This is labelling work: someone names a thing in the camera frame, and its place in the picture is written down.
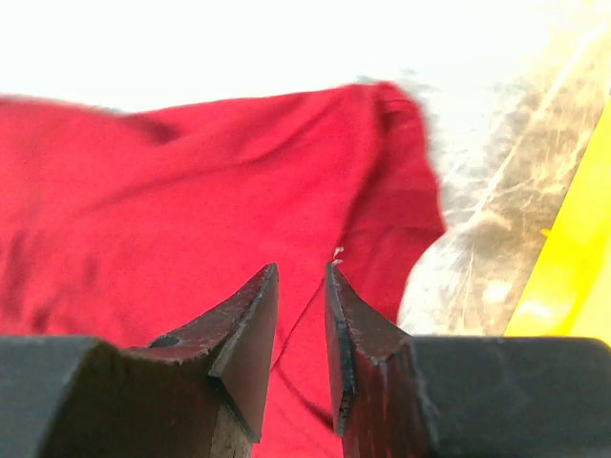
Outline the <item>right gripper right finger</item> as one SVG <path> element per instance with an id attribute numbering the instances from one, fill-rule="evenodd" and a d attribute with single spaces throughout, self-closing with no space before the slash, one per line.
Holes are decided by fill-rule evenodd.
<path id="1" fill-rule="evenodd" d="M 610 349 L 412 336 L 326 269 L 333 426 L 347 457 L 606 457 Z"/>

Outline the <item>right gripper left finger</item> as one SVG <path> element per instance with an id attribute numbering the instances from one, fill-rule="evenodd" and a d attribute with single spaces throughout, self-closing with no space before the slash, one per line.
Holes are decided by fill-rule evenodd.
<path id="1" fill-rule="evenodd" d="M 145 347 L 85 336 L 1 341 L 5 457 L 247 457 L 262 436 L 279 275 Z"/>

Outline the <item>red t shirt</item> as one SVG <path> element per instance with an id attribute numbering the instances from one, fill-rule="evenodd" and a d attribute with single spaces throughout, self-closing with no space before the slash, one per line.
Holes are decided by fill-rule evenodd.
<path id="1" fill-rule="evenodd" d="M 138 114 L 1 101 L 1 330 L 147 344 L 264 265 L 280 300 L 258 457 L 338 457 L 324 276 L 388 319 L 445 231 L 390 83 Z"/>

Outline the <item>yellow plastic tray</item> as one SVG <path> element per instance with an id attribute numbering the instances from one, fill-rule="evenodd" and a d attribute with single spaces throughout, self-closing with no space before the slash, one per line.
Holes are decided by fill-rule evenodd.
<path id="1" fill-rule="evenodd" d="M 610 107 L 606 106 L 505 334 L 610 343 Z"/>

